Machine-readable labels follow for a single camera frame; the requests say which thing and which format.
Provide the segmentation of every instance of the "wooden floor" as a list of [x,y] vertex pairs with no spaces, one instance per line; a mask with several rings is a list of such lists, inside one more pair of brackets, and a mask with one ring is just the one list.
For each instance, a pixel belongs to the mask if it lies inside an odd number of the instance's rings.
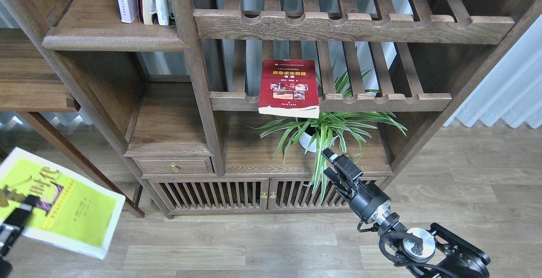
[[[32,130],[0,127],[0,149],[17,145],[73,168]],[[123,188],[130,173],[91,126],[61,131]],[[439,130],[387,188],[407,227],[431,222],[492,259],[492,278],[542,276],[542,129]],[[8,260],[12,277],[410,278],[356,232],[352,212],[181,216],[165,220],[144,195],[144,219],[123,211],[99,261],[28,239]]]

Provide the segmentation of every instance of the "wooden shelf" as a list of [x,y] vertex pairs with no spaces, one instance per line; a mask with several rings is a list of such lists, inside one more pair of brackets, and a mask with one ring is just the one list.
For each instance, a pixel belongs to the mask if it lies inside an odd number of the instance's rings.
[[[273,158],[282,133],[273,133],[260,138],[261,131],[249,128],[262,126],[272,120],[273,116],[254,112],[230,113],[225,176],[273,178],[312,176],[314,153],[304,154],[304,149],[299,144],[292,145],[288,150],[286,164],[283,164],[283,151]],[[370,133],[372,139],[367,139],[367,143],[363,145],[363,156],[358,166],[365,176],[393,175],[379,132],[373,130]],[[356,154],[359,151],[354,139],[347,139],[347,148],[348,154]],[[338,146],[332,149],[340,152]]]
[[[213,110],[227,111],[258,111],[259,96],[249,96],[245,93],[245,42],[235,41],[233,91],[211,92]],[[374,70],[382,93],[374,96],[365,93],[356,47],[352,41],[343,41],[343,48],[350,76],[353,97],[344,97],[335,91],[333,84],[332,63],[329,56],[329,46],[326,41],[317,41],[318,63],[320,66],[323,96],[320,97],[320,110],[323,112],[439,112],[451,102],[449,93],[424,93],[414,62],[406,43],[396,43],[395,49],[404,70],[403,76],[390,77],[384,58],[382,45],[370,42]],[[273,41],[263,41],[263,57],[273,58]],[[290,41],[290,58],[301,59],[301,42]]]
[[195,9],[201,39],[395,41],[497,44],[513,27],[510,17],[471,16],[461,0],[446,0],[452,15],[432,14],[428,0],[409,0],[414,14],[396,14],[391,0],[374,0],[377,16],[358,12],[354,0],[337,0],[338,17],[320,12],[318,0],[302,0],[302,14],[265,0],[261,12],[242,11],[240,0],[224,10]]
[[209,157],[190,83],[150,83],[127,157]]
[[78,111],[73,96],[21,29],[0,29],[0,44],[0,111]]
[[120,22],[117,0],[73,0],[42,45],[52,50],[184,51],[175,25]]

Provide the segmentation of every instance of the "white flower pot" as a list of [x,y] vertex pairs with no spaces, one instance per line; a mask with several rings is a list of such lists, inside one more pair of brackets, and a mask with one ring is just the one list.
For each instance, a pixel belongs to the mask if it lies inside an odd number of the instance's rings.
[[[337,135],[336,137],[333,137],[333,140],[331,141],[331,145],[335,144],[335,140],[337,139],[337,137],[339,136]],[[312,142],[310,146],[308,145],[308,143],[310,143],[311,138],[312,138],[312,135],[308,135],[306,132],[303,132],[303,134],[299,138],[299,143],[307,151],[316,153],[316,139]]]

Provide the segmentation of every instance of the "wooden bookshelf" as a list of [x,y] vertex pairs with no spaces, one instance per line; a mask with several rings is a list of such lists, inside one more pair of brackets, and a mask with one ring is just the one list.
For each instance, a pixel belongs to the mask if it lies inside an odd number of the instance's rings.
[[21,29],[0,29],[0,44],[0,110],[79,110],[79,104]]
[[497,44],[515,23],[471,15],[462,0],[446,0],[450,14],[433,14],[428,0],[409,0],[414,14],[397,14],[391,0],[374,0],[376,15],[359,13],[354,0],[337,0],[340,14],[320,12],[318,0],[302,0],[300,14],[281,11],[280,0],[265,0],[257,12],[240,10],[240,1],[226,0],[224,10],[194,10],[199,37]]
[[120,22],[117,0],[73,0],[43,39],[52,50],[184,51],[175,25]]
[[[262,40],[264,58],[273,56],[274,40],[290,41],[291,58],[302,56],[301,41],[316,41],[323,111],[396,113],[408,137],[379,125],[358,162],[365,181],[384,188],[542,10],[542,0],[408,0],[412,14],[397,14],[391,0],[373,0],[376,14],[365,14],[355,0],[337,0],[339,12],[328,14],[318,0],[302,0],[302,12],[293,14],[281,10],[281,0],[264,0],[258,11],[242,10],[241,0],[225,0],[222,10],[217,0],[197,8],[195,1],[171,0],[177,23],[160,27],[120,23],[117,0],[2,0],[168,217],[346,208],[330,191],[327,207],[314,203],[317,196],[304,199],[313,155],[293,146],[283,164],[281,154],[272,158],[276,137],[260,139],[246,128],[269,116],[252,112],[258,99],[245,91],[244,40]],[[203,39],[235,39],[231,87],[222,66],[209,66],[223,62],[205,51],[215,41]],[[343,43],[353,97],[333,88],[327,41]],[[365,93],[356,76],[354,41],[370,43],[377,95]],[[399,53],[390,68],[382,41]],[[149,84],[134,51],[184,51],[190,83]]]
[[[229,133],[227,137],[226,176],[267,176],[267,177],[312,177],[315,154],[308,152],[298,143],[291,145],[287,152],[286,162],[283,163],[284,148],[273,158],[277,144],[282,137],[279,131],[260,138],[263,130],[254,130],[250,127],[259,127],[273,121],[273,116],[266,116],[256,112],[231,112],[228,118]],[[372,138],[367,138],[363,146],[362,158],[358,166],[366,176],[389,176],[392,174],[389,159],[378,130],[371,130]],[[359,153],[358,143],[345,135],[348,153]],[[335,152],[340,152],[337,145]]]
[[[245,89],[246,49],[244,40],[235,41],[232,91],[212,91],[213,110],[258,111],[259,96],[249,96]],[[332,62],[326,41],[317,42],[318,64],[323,83],[320,110],[323,112],[404,112],[442,111],[451,102],[449,93],[425,93],[406,43],[396,43],[401,74],[390,77],[380,42],[370,42],[374,70],[381,93],[366,93],[362,81],[356,46],[343,42],[344,55],[354,96],[344,97],[337,93],[333,84]],[[273,59],[273,41],[263,41],[264,57]],[[301,42],[290,41],[290,58],[301,59]]]

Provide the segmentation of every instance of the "wooden drawer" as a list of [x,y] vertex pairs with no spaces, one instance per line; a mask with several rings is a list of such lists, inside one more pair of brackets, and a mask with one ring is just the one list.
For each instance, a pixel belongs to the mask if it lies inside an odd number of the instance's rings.
[[143,174],[212,173],[211,158],[133,158]]

